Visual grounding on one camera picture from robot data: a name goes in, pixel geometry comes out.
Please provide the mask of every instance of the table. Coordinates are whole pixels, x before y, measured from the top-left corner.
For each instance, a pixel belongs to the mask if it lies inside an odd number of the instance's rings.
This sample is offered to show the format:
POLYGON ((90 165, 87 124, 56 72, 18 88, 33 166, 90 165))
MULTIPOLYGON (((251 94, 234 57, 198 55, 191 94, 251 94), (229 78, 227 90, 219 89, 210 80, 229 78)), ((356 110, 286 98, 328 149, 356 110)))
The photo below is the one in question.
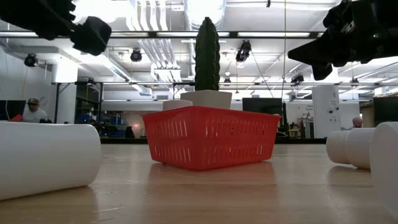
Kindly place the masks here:
POLYGON ((370 173, 332 163, 325 145, 276 145, 268 162, 191 172, 147 145, 103 145, 90 187, 0 202, 0 223, 396 223, 370 173))

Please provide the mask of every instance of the white cylinder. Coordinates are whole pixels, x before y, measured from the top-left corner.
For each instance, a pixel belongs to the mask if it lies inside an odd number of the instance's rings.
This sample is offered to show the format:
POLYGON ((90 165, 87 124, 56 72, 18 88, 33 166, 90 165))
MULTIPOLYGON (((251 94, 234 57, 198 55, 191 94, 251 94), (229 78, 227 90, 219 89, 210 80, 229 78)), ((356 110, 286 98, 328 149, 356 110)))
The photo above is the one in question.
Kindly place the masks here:
POLYGON ((192 101, 189 100, 169 100, 163 102, 163 110, 172 110, 177 108, 183 108, 186 106, 193 106, 192 101))
POLYGON ((375 128, 354 128, 348 135, 345 153, 349 163, 362 169, 370 169, 370 147, 375 128))
POLYGON ((86 186, 101 164, 91 125, 0 123, 0 200, 86 186))
POLYGON ((372 182, 379 199, 398 218, 398 122, 382 123, 371 144, 372 182))
POLYGON ((335 163, 350 164, 345 153, 345 144, 349 131, 333 131, 326 141, 329 159, 335 163))

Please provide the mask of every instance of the monitor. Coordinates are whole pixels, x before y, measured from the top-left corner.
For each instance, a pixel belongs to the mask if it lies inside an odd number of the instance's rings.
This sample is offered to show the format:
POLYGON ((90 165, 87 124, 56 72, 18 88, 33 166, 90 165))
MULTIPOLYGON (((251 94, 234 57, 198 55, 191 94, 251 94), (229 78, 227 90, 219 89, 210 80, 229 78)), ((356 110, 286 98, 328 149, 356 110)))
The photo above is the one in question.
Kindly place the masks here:
POLYGON ((17 115, 23 115, 26 100, 0 100, 0 120, 10 120, 17 115))

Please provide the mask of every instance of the person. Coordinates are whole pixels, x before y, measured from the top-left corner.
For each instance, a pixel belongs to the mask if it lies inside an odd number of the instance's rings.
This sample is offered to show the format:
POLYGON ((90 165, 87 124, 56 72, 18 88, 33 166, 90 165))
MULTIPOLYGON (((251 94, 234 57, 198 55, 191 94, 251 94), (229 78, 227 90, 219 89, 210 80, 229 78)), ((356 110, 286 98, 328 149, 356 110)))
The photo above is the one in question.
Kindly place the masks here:
POLYGON ((353 126, 348 129, 348 131, 351 131, 354 128, 362 128, 363 121, 361 118, 353 118, 353 126))
POLYGON ((25 109, 24 115, 22 115, 22 121, 28 123, 39 123, 40 120, 47 119, 47 113, 40 109, 39 100, 31 98, 27 101, 28 108, 25 109))

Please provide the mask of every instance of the cap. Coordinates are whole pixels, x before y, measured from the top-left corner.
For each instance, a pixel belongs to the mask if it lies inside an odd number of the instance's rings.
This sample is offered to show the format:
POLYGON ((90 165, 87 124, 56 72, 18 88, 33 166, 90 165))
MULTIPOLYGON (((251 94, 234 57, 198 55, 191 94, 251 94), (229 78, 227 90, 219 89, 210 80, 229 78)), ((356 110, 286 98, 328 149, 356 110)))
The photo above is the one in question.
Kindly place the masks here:
POLYGON ((37 105, 37 104, 39 104, 39 100, 36 99, 36 98, 31 98, 31 99, 29 99, 27 101, 27 104, 35 104, 35 105, 37 105))

